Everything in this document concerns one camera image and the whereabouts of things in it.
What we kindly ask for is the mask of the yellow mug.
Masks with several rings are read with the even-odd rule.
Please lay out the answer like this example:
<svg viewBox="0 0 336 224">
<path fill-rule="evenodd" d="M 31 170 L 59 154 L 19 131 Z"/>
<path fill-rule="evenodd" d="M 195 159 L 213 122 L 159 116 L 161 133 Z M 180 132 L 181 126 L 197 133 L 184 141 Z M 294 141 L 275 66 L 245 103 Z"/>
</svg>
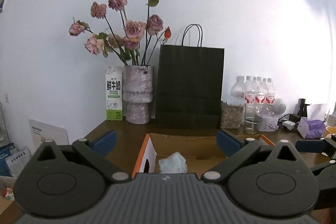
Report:
<svg viewBox="0 0 336 224">
<path fill-rule="evenodd" d="M 331 136 L 335 134 L 336 134 L 336 127 L 327 126 L 325 128 L 324 137 L 331 138 Z"/>
</svg>

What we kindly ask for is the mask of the purple tissue pack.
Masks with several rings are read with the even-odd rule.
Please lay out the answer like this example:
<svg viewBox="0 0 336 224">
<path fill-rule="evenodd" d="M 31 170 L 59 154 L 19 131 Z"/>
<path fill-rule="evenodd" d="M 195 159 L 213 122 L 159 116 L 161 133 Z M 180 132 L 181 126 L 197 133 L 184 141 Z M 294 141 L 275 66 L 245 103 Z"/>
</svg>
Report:
<svg viewBox="0 0 336 224">
<path fill-rule="evenodd" d="M 325 132 L 325 124 L 321 120 L 308 120 L 305 117 L 302 117 L 297 131 L 305 140 L 315 140 L 321 139 Z"/>
</svg>

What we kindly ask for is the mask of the orange cardboard box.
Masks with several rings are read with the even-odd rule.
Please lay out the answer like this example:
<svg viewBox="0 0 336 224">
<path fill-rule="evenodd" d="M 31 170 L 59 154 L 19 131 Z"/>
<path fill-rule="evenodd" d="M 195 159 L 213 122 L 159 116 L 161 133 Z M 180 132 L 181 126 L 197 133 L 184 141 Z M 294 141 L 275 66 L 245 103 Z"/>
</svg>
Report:
<svg viewBox="0 0 336 224">
<path fill-rule="evenodd" d="M 274 143 L 263 134 L 236 135 L 240 139 L 254 138 L 262 145 Z M 216 136 L 174 136 L 147 134 L 133 170 L 137 173 L 159 173 L 158 161 L 179 152 L 187 162 L 187 172 L 200 177 L 205 171 L 228 157 L 217 147 Z"/>
</svg>

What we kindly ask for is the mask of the clear jar of grains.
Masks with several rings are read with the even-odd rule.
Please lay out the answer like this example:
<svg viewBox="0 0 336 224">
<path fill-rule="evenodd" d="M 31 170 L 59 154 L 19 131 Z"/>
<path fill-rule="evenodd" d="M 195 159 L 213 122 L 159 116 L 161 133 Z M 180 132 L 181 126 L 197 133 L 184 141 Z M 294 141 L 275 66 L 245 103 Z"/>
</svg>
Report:
<svg viewBox="0 0 336 224">
<path fill-rule="evenodd" d="M 221 104 L 220 128 L 238 129 L 244 112 L 244 105 L 230 105 L 227 102 Z"/>
</svg>

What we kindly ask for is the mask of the empty clear glass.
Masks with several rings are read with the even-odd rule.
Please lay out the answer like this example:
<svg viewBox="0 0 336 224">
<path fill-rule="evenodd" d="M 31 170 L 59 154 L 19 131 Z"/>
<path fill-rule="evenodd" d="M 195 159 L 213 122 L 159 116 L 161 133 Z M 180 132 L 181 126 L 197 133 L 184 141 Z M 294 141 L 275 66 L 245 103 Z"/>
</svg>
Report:
<svg viewBox="0 0 336 224">
<path fill-rule="evenodd" d="M 256 134 L 261 121 L 260 109 L 256 105 L 247 104 L 244 111 L 244 132 L 251 135 Z"/>
</svg>

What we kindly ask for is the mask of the white power adapter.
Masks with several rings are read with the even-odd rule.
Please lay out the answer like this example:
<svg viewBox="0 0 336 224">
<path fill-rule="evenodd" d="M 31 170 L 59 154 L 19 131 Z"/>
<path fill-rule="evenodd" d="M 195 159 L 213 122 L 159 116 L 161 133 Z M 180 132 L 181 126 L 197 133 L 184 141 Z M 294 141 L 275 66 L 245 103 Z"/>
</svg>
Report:
<svg viewBox="0 0 336 224">
<path fill-rule="evenodd" d="M 290 121 L 290 120 L 286 120 L 284 122 L 282 122 L 282 127 L 286 128 L 287 130 L 293 130 L 296 126 L 296 123 Z"/>
</svg>

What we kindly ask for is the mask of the white leaning board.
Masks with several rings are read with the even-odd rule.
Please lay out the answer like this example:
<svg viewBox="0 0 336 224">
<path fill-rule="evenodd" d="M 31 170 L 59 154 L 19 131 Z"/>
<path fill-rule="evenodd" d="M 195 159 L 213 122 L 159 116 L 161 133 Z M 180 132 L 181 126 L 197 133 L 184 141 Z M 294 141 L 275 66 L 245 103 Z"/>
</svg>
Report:
<svg viewBox="0 0 336 224">
<path fill-rule="evenodd" d="M 29 119 L 33 147 L 30 152 L 33 154 L 37 148 L 47 139 L 52 139 L 57 145 L 68 145 L 68 135 L 64 128 L 45 124 L 33 119 Z"/>
</svg>

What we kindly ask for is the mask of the pack of water bottles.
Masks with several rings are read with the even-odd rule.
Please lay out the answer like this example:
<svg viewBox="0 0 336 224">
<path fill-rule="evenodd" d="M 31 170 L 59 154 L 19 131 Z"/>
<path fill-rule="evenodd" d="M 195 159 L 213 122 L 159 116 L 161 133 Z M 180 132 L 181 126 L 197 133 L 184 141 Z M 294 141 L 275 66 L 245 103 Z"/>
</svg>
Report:
<svg viewBox="0 0 336 224">
<path fill-rule="evenodd" d="M 276 91 L 272 78 L 238 76 L 230 90 L 230 95 L 243 99 L 246 104 L 257 107 L 272 106 Z"/>
</svg>

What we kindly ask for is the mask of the crumpled light blue mask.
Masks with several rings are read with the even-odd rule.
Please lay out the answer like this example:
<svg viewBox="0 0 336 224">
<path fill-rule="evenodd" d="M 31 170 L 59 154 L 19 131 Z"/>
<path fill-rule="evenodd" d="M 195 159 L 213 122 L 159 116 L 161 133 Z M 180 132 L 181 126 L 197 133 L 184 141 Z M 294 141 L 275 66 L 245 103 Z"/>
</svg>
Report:
<svg viewBox="0 0 336 224">
<path fill-rule="evenodd" d="M 179 152 L 159 160 L 158 164 L 161 173 L 187 173 L 186 159 Z"/>
</svg>

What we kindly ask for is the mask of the green white milk carton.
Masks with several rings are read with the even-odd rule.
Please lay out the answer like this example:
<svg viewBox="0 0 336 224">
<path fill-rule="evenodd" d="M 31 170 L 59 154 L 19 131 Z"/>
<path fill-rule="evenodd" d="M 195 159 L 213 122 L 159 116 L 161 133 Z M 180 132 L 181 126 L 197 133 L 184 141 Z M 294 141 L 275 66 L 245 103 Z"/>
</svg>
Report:
<svg viewBox="0 0 336 224">
<path fill-rule="evenodd" d="M 108 121 L 123 120 L 122 100 L 122 72 L 123 67 L 107 67 L 105 74 L 106 119 Z"/>
</svg>

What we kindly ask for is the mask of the black paper bag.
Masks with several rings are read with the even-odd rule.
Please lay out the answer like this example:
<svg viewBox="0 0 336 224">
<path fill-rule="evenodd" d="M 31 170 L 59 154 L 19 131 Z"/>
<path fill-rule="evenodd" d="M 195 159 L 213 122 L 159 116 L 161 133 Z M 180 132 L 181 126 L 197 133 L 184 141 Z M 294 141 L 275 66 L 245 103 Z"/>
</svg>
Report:
<svg viewBox="0 0 336 224">
<path fill-rule="evenodd" d="M 218 128 L 221 118 L 224 49 L 163 45 L 159 53 L 155 125 L 203 130 Z"/>
</svg>

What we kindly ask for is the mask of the purple textured vase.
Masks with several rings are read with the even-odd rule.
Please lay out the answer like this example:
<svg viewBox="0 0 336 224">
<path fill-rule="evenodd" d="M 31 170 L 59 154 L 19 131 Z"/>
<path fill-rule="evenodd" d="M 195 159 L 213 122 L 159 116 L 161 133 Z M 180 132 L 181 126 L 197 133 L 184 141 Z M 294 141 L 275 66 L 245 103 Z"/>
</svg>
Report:
<svg viewBox="0 0 336 224">
<path fill-rule="evenodd" d="M 127 65 L 123 69 L 122 80 L 126 120 L 132 124 L 147 124 L 151 120 L 150 103 L 153 101 L 154 67 Z"/>
</svg>

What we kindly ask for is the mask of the dried rose bouquet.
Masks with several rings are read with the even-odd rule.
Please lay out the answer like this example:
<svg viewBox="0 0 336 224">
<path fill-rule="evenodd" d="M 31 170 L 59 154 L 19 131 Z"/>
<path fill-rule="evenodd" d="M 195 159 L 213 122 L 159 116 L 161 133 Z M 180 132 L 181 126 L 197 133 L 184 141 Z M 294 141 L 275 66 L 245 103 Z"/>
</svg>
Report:
<svg viewBox="0 0 336 224">
<path fill-rule="evenodd" d="M 159 0 L 146 0 L 146 19 L 131 20 L 126 14 L 127 0 L 107 0 L 107 3 L 93 2 L 90 15 L 102 19 L 107 29 L 94 32 L 88 23 L 73 20 L 69 27 L 70 36 L 77 37 L 86 32 L 89 37 L 84 43 L 85 49 L 95 55 L 107 58 L 111 53 L 116 54 L 123 65 L 148 66 L 157 46 L 165 44 L 172 36 L 170 27 L 165 27 L 163 19 L 150 12 Z M 108 10 L 120 14 L 123 34 L 117 34 L 107 18 Z"/>
</svg>

